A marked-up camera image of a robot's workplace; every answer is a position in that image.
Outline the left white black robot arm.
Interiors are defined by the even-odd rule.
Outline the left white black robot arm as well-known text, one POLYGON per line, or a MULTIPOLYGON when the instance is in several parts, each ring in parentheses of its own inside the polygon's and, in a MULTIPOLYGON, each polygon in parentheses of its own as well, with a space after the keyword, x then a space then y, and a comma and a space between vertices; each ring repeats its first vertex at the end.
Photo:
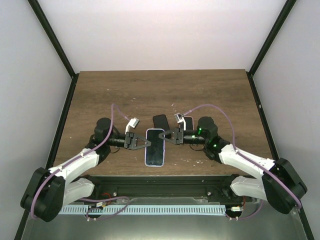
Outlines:
POLYGON ((45 222, 52 221, 68 204, 87 198, 97 202, 102 189, 82 174, 101 164, 111 153, 111 147, 137 150, 150 147, 151 142, 134 132, 119 133, 113 120, 101 118, 94 133, 80 153, 66 162, 34 171, 20 200, 20 206, 45 222))

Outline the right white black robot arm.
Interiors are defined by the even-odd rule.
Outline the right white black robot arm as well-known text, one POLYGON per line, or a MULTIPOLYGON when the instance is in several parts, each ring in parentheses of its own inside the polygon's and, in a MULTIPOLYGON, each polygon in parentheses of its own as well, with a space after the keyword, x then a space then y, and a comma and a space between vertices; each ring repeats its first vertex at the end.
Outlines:
POLYGON ((239 196, 261 199, 282 214, 302 206, 301 199, 308 188, 288 160, 263 158, 237 148, 219 136, 218 126, 209 116, 201 117, 195 130, 174 128, 158 137, 174 145, 202 145, 210 160, 249 174, 250 177, 235 177, 222 188, 223 198, 229 202, 239 196))

